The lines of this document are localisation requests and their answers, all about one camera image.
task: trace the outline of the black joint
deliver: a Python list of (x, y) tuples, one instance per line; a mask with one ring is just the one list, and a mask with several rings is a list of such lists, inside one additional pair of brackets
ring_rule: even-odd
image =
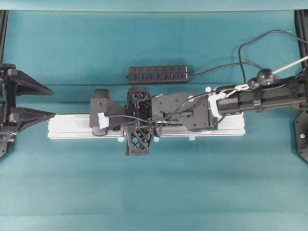
[(268, 86), (273, 84), (275, 75), (270, 69), (262, 69), (257, 74), (257, 81), (261, 86)]

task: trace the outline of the black metal frame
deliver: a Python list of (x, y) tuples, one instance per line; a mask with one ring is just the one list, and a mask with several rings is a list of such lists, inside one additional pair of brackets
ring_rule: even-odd
[(21, 95), (53, 95), (53, 91), (38, 83), (13, 64), (2, 64), (8, 11), (0, 11), (0, 157), (8, 150), (22, 130), (48, 120), (54, 113), (16, 107)]

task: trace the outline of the black plastic housing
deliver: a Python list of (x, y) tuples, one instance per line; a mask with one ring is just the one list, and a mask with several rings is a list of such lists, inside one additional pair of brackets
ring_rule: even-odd
[(128, 82), (138, 84), (188, 83), (188, 66), (131, 66)]

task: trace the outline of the cable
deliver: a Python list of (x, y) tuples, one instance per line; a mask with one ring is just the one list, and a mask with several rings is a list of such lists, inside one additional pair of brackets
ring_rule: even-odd
[(222, 118), (220, 118), (219, 121), (217, 121), (217, 124), (219, 124), (224, 118), (225, 118), (225, 116), (223, 116)]
[(131, 118), (131, 119), (136, 119), (136, 120), (139, 120), (139, 121), (142, 121), (142, 122), (145, 122), (145, 123), (149, 123), (151, 124), (152, 122), (151, 121), (148, 121), (148, 120), (145, 120), (145, 119), (141, 119), (141, 118), (138, 118), (138, 117), (134, 117), (134, 116), (128, 116), (128, 115), (106, 115), (107, 118), (110, 118), (110, 117), (127, 117), (127, 118)]
[(162, 119), (159, 119), (159, 120), (167, 120), (169, 118), (171, 118), (172, 116), (174, 116), (187, 102), (189, 101), (192, 101), (194, 99), (197, 99), (197, 98), (200, 98), (200, 97), (203, 97), (203, 96), (207, 96), (213, 92), (216, 92), (216, 91), (211, 91), (211, 92), (206, 92), (206, 93), (202, 93), (202, 94), (199, 94), (199, 95), (195, 95), (193, 97), (190, 97), (188, 98), (187, 100), (185, 100), (176, 110), (174, 110), (172, 113), (170, 113), (169, 115), (165, 116), (164, 118)]
[[(208, 74), (212, 71), (216, 71), (216, 70), (221, 69), (221, 68), (230, 67), (230, 66), (237, 66), (237, 65), (240, 65), (240, 64), (241, 63), (232, 63), (232, 64), (224, 64), (224, 65), (216, 66), (216, 67), (213, 67), (209, 70), (203, 71), (199, 74), (189, 75), (189, 78), (203, 76), (205, 74)], [(261, 67), (260, 65), (254, 63), (254, 62), (242, 62), (242, 64), (249, 64), (249, 65), (255, 66), (256, 68), (259, 68), (260, 70), (263, 69), (263, 67)]]
[(244, 46), (247, 46), (247, 45), (249, 45), (249, 44), (252, 44), (252, 43), (254, 43), (254, 42), (260, 40), (261, 38), (263, 38), (263, 37), (265, 37), (265, 36), (267, 36), (267, 35), (269, 35), (269, 34), (273, 34), (273, 33), (282, 33), (282, 34), (288, 35), (288, 36), (290, 36), (290, 37), (292, 37), (292, 38), (294, 38), (294, 39), (297, 39), (297, 40), (300, 41), (300, 42), (303, 42), (303, 43), (305, 43), (305, 44), (308, 44), (307, 41), (305, 41), (305, 40), (303, 40), (303, 39), (301, 39), (301, 38), (299, 38), (299, 37), (297, 37), (297, 36), (295, 36), (295, 35), (293, 35), (293, 34), (287, 32), (287, 31), (284, 31), (284, 30), (271, 30), (271, 31), (268, 31), (268, 32), (264, 33), (263, 35), (261, 35), (261, 36), (255, 38), (254, 40), (251, 40), (251, 41), (249, 41), (249, 42), (247, 42), (247, 43), (244, 43), (243, 45), (241, 45), (241, 46), (239, 47), (239, 50), (238, 50), (239, 62), (240, 62), (240, 66), (241, 66), (241, 70), (242, 70), (242, 74), (243, 74), (243, 78), (244, 78), (244, 83), (246, 83), (246, 75), (245, 75), (245, 70), (244, 70), (244, 67), (243, 67), (243, 62), (242, 62), (242, 57), (241, 57), (241, 49), (242, 49)]

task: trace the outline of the mounting plate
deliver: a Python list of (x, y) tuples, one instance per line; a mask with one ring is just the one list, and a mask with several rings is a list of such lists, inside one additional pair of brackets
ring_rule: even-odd
[(308, 162), (308, 111), (303, 111), (294, 124), (297, 153)]

